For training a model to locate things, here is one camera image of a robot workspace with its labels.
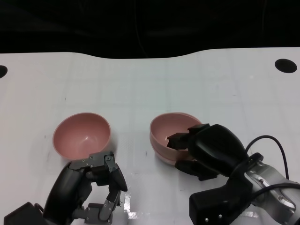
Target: black cable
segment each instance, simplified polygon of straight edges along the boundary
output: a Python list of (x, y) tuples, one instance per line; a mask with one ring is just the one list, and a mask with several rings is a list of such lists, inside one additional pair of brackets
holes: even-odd
[(300, 184), (292, 184), (292, 183), (273, 184), (273, 185), (270, 185), (268, 187), (264, 187), (264, 188), (260, 189), (259, 191), (253, 193), (251, 195), (251, 198), (250, 198), (249, 201), (252, 202), (254, 199), (256, 199), (261, 194), (263, 194), (265, 192), (268, 192), (268, 191), (271, 191), (271, 190), (276, 189), (276, 188), (293, 188), (293, 189), (299, 189), (300, 190)]
[(265, 21), (265, 14), (266, 14), (266, 8), (267, 8), (268, 0), (264, 0), (264, 5), (262, 9), (262, 37), (264, 36), (264, 21)]
[(282, 153), (282, 158), (283, 158), (283, 162), (284, 162), (284, 165), (285, 165), (285, 177), (289, 180), (289, 170), (287, 168), (287, 161), (286, 161), (286, 157), (285, 157), (285, 151), (283, 150), (280, 142), (273, 136), (270, 136), (270, 135), (263, 135), (263, 136), (259, 136), (257, 138), (255, 138), (252, 142), (249, 143), (249, 145), (246, 147), (246, 153), (248, 153), (250, 147), (255, 143), (257, 142), (258, 140), (260, 139), (263, 139), (263, 138), (269, 138), (269, 139), (272, 139), (273, 141), (276, 142), (276, 144), (278, 145), (278, 147), (280, 148), (280, 151)]
[(134, 0), (135, 33), (136, 33), (136, 37), (137, 37), (137, 42), (138, 42), (138, 44), (139, 44), (139, 46), (141, 48), (141, 51), (143, 52), (144, 56), (146, 58), (149, 58), (148, 54), (146, 53), (146, 51), (145, 51), (145, 49), (144, 49), (144, 47), (142, 45), (141, 39), (140, 39), (140, 34), (139, 34), (138, 26), (137, 26), (136, 5), (137, 5), (136, 0)]
[(44, 209), (43, 209), (43, 207), (42, 207), (40, 204), (35, 203), (35, 204), (34, 204), (34, 207), (35, 207), (36, 209), (40, 210), (42, 213), (44, 212)]

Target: table surface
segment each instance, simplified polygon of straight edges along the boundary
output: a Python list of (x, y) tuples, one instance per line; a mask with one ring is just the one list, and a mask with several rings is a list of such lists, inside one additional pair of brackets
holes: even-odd
[[(45, 205), (66, 163), (53, 148), (53, 132), (80, 112), (104, 116), (115, 136), (116, 161), (128, 185), (114, 212), (115, 225), (191, 225), (189, 196), (226, 182), (221, 175), (199, 182), (155, 156), (149, 125), (165, 112), (224, 125), (244, 145), (259, 135), (275, 136), (285, 149), (290, 179), (299, 182), (300, 71), (278, 71), (274, 63), (281, 58), (300, 65), (300, 48), (209, 50), (139, 60), (67, 52), (0, 54), (0, 65), (8, 68), (0, 79), (0, 218), (28, 201)], [(284, 174), (280, 150), (271, 140), (260, 140), (251, 150)], [(107, 186), (94, 185), (84, 206), (103, 203), (107, 194)], [(276, 222), (250, 206), (233, 224)]]

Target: hole in table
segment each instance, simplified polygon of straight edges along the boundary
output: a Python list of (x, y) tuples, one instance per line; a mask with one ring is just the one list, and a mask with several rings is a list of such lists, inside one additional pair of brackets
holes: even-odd
[(275, 67), (283, 72), (283, 73), (287, 73), (287, 74), (291, 74), (294, 73), (297, 70), (297, 65), (291, 61), (291, 60), (287, 60), (287, 59), (279, 59), (275, 62)]
[(7, 74), (7, 72), (8, 72), (7, 67), (5, 67), (5, 66), (0, 66), (0, 79), (1, 79), (2, 77), (4, 77), (4, 76)]

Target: bowl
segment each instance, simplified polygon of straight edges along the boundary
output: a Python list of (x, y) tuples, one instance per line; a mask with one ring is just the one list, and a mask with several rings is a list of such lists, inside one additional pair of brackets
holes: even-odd
[(187, 133), (188, 128), (201, 122), (186, 113), (173, 112), (157, 116), (150, 124), (150, 143), (155, 154), (162, 161), (175, 165), (179, 160), (192, 160), (188, 150), (175, 150), (167, 147), (167, 137), (175, 133)]
[(76, 160), (104, 151), (110, 141), (111, 129), (102, 116), (79, 113), (68, 117), (53, 135), (55, 150), (64, 158)]

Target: robotic arm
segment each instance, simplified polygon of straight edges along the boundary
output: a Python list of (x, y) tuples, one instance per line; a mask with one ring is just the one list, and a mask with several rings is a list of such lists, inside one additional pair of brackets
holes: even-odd
[[(84, 201), (92, 192), (91, 183), (109, 185), (109, 195), (104, 204)], [(27, 203), (4, 218), (4, 225), (70, 225), (74, 219), (84, 219), (87, 224), (110, 225), (113, 211), (120, 205), (120, 194), (127, 185), (112, 152), (91, 154), (88, 158), (68, 163), (58, 176), (43, 210), (37, 213)]]
[(251, 198), (270, 185), (295, 182), (264, 164), (261, 154), (248, 156), (240, 140), (227, 128), (201, 124), (191, 127), (189, 133), (177, 133), (168, 139), (168, 147), (188, 149), (195, 158), (177, 162), (177, 169), (199, 180), (213, 179), (218, 174), (229, 178), (220, 188), (191, 195), (189, 214), (194, 225), (229, 225), (250, 204), (265, 209), (282, 225), (300, 224), (300, 190), (278, 188)]

